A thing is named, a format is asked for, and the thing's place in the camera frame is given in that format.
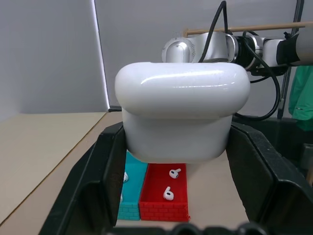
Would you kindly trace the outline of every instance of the black cable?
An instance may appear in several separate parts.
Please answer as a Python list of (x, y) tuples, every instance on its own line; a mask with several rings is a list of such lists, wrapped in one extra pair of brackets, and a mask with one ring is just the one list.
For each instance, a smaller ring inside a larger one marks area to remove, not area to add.
[(246, 36), (246, 33), (252, 34), (253, 36), (259, 36), (259, 34), (257, 34), (256, 32), (253, 32), (253, 31), (244, 31), (244, 32), (243, 32), (243, 37)]
[(269, 113), (267, 113), (266, 115), (264, 116), (261, 116), (261, 117), (248, 117), (248, 116), (244, 116), (244, 115), (241, 115), (239, 113), (235, 113), (234, 115), (236, 117), (240, 117), (242, 119), (247, 119), (247, 120), (251, 120), (251, 121), (262, 121), (262, 120), (265, 120), (267, 118), (269, 118), (270, 116), (272, 116), (275, 111), (277, 110), (278, 108), (278, 105), (279, 105), (279, 97), (280, 97), (280, 86), (279, 86), (279, 83), (278, 83), (278, 80), (277, 80), (277, 77), (275, 76), (275, 74), (273, 73), (273, 71), (271, 70), (271, 68), (267, 65), (267, 63), (265, 63), (265, 61), (260, 58), (256, 53), (255, 51), (249, 46), (249, 43), (248, 43), (248, 40), (247, 38), (244, 37), (244, 44), (246, 46), (246, 48), (248, 49), (248, 51), (254, 56), (255, 59), (257, 59), (261, 65), (263, 65), (263, 67), (265, 69), (268, 70), (268, 72), (270, 73), (270, 76), (272, 77), (273, 79), (273, 82), (275, 84), (275, 90), (276, 90), (276, 98), (275, 98), (275, 103), (271, 109), (271, 111), (269, 111)]
[(220, 13), (222, 12), (222, 10), (223, 10), (223, 17), (224, 17), (224, 30), (225, 30), (225, 33), (228, 32), (226, 1), (222, 1), (219, 8), (217, 9), (217, 11), (215, 13), (214, 18), (213, 18), (213, 21), (212, 21), (212, 24), (211, 24), (211, 27), (209, 30), (209, 34), (207, 35), (206, 42), (204, 45), (204, 50), (203, 50), (202, 56), (201, 56), (200, 60), (198, 61), (198, 63), (202, 63), (204, 61), (207, 50), (209, 49), (210, 41), (211, 41), (211, 38), (213, 35), (213, 30), (215, 28), (216, 22), (219, 19), (219, 16), (220, 16)]
[(268, 79), (268, 78), (269, 78), (269, 77), (262, 77), (262, 78), (260, 78), (260, 79), (258, 79), (258, 80), (250, 81), (250, 83), (262, 82), (262, 81), (264, 81), (264, 80), (266, 80), (266, 79)]

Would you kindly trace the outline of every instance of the teal box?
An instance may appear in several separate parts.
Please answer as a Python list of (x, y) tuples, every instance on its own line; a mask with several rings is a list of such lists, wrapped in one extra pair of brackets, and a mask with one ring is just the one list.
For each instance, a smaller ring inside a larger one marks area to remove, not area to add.
[(119, 204), (117, 219), (140, 220), (139, 198), (147, 166), (147, 163), (140, 162), (127, 151), (125, 171), (128, 175), (128, 181), (123, 183), (123, 202)]

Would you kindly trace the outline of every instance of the brick pattern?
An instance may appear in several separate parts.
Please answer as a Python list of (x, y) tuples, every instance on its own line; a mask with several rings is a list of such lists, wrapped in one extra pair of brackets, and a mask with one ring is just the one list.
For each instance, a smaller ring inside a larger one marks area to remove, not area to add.
[(138, 204), (123, 204), (121, 203), (118, 209), (117, 219), (124, 220), (139, 220)]
[(156, 221), (184, 221), (189, 220), (188, 206), (175, 203), (139, 203), (140, 218)]

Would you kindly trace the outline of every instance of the green fabric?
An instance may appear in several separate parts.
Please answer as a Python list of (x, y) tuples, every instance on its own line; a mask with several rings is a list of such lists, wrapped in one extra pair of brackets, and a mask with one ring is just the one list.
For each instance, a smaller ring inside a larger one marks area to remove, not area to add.
[(313, 66), (295, 72), (289, 98), (289, 113), (303, 130), (313, 130)]

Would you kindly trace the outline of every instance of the table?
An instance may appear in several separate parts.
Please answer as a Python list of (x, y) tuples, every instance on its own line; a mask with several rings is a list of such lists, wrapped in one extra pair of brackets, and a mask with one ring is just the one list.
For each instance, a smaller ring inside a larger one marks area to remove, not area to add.
[[(122, 121), (120, 112), (21, 115), (8, 121), (10, 125), (6, 124), (8, 126), (5, 128), (6, 134), (1, 131), (4, 127), (3, 123), (0, 123), (1, 144), (7, 139), (5, 136), (10, 136), (10, 141), (15, 141), (14, 136), (18, 133), (18, 128), (14, 125), (20, 123), (19, 128), (24, 126), (26, 131), (18, 138), (19, 141), (15, 142), (14, 147), (23, 149), (26, 145), (26, 149), (31, 153), (36, 149), (37, 156), (49, 155), (45, 161), (37, 163), (36, 167), (33, 164), (36, 161), (32, 161), (32, 164), (21, 164), (24, 172), (28, 174), (21, 174), (19, 171), (15, 174), (18, 176), (16, 179), (20, 180), (14, 181), (15, 187), (6, 196), (6, 198), (15, 198), (15, 202), (11, 205), (12, 211), (8, 210), (9, 212), (1, 214), (4, 220), (0, 225), (0, 235), (38, 234), (72, 167), (96, 141), (105, 127), (120, 121)], [(50, 138), (46, 140), (43, 138), (45, 136), (43, 130), (47, 135), (49, 133)], [(37, 151), (38, 144), (41, 145), (40, 151)], [(11, 155), (14, 157), (14, 154), (18, 152), (13, 151)], [(31, 156), (32, 154), (29, 153), (23, 155), (26, 159), (32, 159)], [(31, 169), (38, 169), (41, 174), (30, 174)], [(33, 177), (32, 184), (25, 187), (24, 184), (27, 182), (25, 179), (29, 178), (29, 174)], [(187, 181), (191, 223), (201, 228), (209, 225), (235, 228), (247, 221), (245, 209), (231, 178), (225, 152), (204, 164), (188, 164)], [(3, 192), (0, 192), (0, 198), (2, 205), (7, 203)], [(167, 229), (175, 224), (160, 221), (118, 220), (117, 222), (117, 226), (162, 226)]]

